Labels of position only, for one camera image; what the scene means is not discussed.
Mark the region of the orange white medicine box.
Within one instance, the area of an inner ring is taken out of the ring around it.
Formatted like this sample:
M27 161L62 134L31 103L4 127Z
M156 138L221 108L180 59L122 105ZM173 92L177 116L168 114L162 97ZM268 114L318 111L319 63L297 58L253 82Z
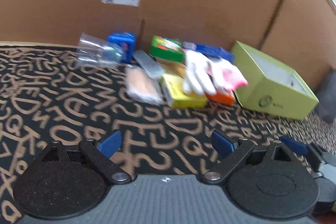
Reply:
M206 94L206 97L211 101L222 103L225 105L232 105L235 103L235 95L232 91L217 93L214 96Z

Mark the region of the dark grey tote bag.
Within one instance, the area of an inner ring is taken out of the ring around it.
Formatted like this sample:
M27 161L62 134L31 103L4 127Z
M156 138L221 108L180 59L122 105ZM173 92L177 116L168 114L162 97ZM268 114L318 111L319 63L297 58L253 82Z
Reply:
M335 70L331 71L322 82L320 89L317 92L319 100L318 105L315 107L317 115L329 122L335 121Z

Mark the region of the clear plastic cup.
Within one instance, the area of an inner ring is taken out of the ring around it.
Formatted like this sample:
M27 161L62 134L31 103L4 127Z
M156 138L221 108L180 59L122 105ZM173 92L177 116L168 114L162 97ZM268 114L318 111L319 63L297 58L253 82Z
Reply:
M79 67L112 68L120 64L124 50L103 39L81 34L77 45L77 65Z

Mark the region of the green small box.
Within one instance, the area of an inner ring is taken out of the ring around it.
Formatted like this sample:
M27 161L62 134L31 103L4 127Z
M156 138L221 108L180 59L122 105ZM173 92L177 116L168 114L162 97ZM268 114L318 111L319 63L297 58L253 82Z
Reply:
M182 42L179 39L163 38L154 35L149 55L154 58L182 63L185 58Z

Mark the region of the blue flat box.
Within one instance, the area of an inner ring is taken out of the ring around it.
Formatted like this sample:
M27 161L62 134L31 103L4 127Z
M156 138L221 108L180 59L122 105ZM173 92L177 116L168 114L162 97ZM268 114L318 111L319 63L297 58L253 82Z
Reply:
M192 43L192 42L182 42L183 48L185 50L193 50L200 52L207 57L220 57L224 60L229 61L231 64L234 63L234 55L221 47L209 46L205 44Z

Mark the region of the large brown cardboard box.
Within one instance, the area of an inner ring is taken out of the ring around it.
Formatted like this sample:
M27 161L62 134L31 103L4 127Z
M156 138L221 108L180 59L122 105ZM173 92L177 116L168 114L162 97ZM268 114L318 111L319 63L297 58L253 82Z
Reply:
M230 49L240 41L294 68L312 88L335 68L331 0L1 0L1 39L74 46L82 32L154 35Z

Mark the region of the clear plastic toothbrush case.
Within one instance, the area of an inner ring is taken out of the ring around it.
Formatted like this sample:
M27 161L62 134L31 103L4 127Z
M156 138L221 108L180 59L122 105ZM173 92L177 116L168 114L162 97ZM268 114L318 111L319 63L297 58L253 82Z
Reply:
M140 67L146 72L146 74L153 80L160 80L165 73L163 67L159 65L154 59L152 59L146 52L137 50L133 53L133 58L138 62Z

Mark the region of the yellow box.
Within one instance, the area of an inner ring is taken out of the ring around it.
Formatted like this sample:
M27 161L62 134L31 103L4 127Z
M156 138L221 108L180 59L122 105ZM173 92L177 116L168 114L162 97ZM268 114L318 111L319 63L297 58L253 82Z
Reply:
M208 102L205 95L186 94L183 91L183 78L179 75L164 73L161 88L171 108L203 108Z

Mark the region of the blue gum tub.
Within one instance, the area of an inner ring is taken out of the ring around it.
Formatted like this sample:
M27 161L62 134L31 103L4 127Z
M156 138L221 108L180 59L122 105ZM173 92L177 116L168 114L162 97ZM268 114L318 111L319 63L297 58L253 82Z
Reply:
M114 32L108 36L108 42L116 44L123 49L121 61L130 63L135 50L136 35L132 32Z

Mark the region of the beige packet in plastic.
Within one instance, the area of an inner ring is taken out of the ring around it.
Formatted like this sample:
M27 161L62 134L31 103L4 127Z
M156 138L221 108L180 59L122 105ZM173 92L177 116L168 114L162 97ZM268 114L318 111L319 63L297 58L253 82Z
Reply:
M142 68L127 66L125 73L126 93L130 98L152 105L160 105L163 102L159 83L151 79Z

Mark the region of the lime green storage box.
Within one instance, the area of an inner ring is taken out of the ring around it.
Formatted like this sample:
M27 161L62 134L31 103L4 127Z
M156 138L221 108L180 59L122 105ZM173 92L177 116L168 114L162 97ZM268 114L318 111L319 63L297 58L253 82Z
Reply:
M234 64L248 81L236 89L240 105L275 116L303 119L319 100L291 67L249 45L236 41L231 53Z

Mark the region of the white pink work gloves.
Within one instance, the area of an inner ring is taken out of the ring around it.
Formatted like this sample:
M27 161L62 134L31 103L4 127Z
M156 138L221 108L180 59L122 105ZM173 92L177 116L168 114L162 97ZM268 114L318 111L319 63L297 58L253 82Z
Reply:
M200 52L186 50L185 66L183 91L186 94L214 96L248 85L239 68L220 57L207 57Z

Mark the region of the black tan letter-print blanket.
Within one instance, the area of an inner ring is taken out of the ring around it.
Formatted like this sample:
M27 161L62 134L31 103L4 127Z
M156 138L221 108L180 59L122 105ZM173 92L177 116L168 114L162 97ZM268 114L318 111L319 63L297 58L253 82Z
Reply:
M211 134L268 145L282 135L335 152L335 124L310 114L301 121L209 102L172 109L127 96L125 65L80 68L61 47L1 47L1 223L21 217L13 186L52 140L66 145L120 130L113 161L129 174L203 173L219 161Z

